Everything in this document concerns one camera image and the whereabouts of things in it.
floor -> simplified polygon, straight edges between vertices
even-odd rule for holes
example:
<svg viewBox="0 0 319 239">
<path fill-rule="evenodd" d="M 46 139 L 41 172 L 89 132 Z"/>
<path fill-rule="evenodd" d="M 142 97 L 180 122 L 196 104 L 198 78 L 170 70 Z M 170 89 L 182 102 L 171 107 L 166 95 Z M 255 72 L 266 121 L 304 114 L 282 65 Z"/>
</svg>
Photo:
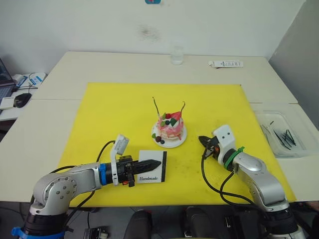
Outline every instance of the floor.
<svg viewBox="0 0 319 239">
<path fill-rule="evenodd" d="M 22 204 L 24 214 L 28 212 L 28 204 Z M 0 235 L 2 239 L 13 238 L 10 235 L 13 227 L 21 227 L 23 221 L 19 213 L 5 210 L 6 207 L 19 211 L 19 203 L 0 202 Z M 229 239 L 230 235 L 225 223 L 225 215 L 233 214 L 230 206 L 199 206 L 205 210 L 215 229 L 216 237 L 219 239 Z M 152 213 L 153 235 L 152 239 L 180 238 L 182 233 L 179 226 L 179 215 L 186 206 L 160 206 L 160 207 L 116 207 L 99 208 L 98 212 L 90 213 L 90 226 L 107 226 L 110 233 L 110 239 L 122 239 L 126 226 L 132 214 L 139 209 L 145 209 Z M 82 239 L 84 230 L 87 228 L 87 212 L 79 211 L 70 221 L 70 227 L 74 229 L 73 233 L 66 233 L 65 239 Z M 254 215 L 248 215 L 248 224 L 256 221 Z"/>
</svg>

white plate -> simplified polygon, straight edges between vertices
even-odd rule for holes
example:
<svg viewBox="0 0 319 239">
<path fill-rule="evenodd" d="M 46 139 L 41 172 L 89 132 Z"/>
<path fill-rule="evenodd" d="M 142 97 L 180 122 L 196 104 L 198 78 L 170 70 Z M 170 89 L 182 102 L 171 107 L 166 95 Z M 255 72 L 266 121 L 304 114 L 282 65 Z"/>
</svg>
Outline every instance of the white plate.
<svg viewBox="0 0 319 239">
<path fill-rule="evenodd" d="M 151 136 L 153 135 L 153 133 L 155 133 L 155 135 L 159 135 L 159 130 L 158 128 L 156 127 L 157 125 L 157 122 L 154 124 L 154 126 L 152 127 L 152 133 L 151 133 Z M 186 140 L 186 137 L 187 137 L 187 130 L 186 130 L 186 127 L 185 125 L 183 125 L 183 133 L 181 135 L 181 140 L 175 140 L 175 141 L 169 141 L 169 140 L 165 140 L 165 143 L 164 144 L 161 144 L 160 142 L 156 142 L 155 139 L 153 138 L 153 141 L 158 145 L 158 146 L 161 146 L 163 148 L 175 148 L 177 146 L 180 146 L 182 143 L 184 143 L 184 141 Z"/>
</svg>

cake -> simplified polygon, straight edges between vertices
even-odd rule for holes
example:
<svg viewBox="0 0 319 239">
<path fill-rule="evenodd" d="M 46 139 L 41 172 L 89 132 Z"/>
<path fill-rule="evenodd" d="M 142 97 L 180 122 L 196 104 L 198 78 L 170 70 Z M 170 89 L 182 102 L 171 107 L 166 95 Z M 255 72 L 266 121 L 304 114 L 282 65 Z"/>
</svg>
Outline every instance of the cake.
<svg viewBox="0 0 319 239">
<path fill-rule="evenodd" d="M 180 111 L 160 115 L 155 99 L 153 100 L 158 113 L 158 121 L 152 128 L 152 138 L 163 147 L 179 146 L 186 138 L 186 132 L 184 132 L 186 128 L 182 118 L 185 102 Z"/>
</svg>

clear plastic container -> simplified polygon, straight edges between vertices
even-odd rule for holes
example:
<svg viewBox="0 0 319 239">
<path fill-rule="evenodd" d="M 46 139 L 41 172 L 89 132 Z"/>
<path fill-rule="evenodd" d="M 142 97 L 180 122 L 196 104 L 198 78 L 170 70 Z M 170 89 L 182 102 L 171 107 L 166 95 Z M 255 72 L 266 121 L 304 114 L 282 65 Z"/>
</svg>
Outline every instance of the clear plastic container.
<svg viewBox="0 0 319 239">
<path fill-rule="evenodd" d="M 298 105 L 255 104 L 257 120 L 277 158 L 300 158 L 319 154 L 318 131 L 302 118 Z"/>
</svg>

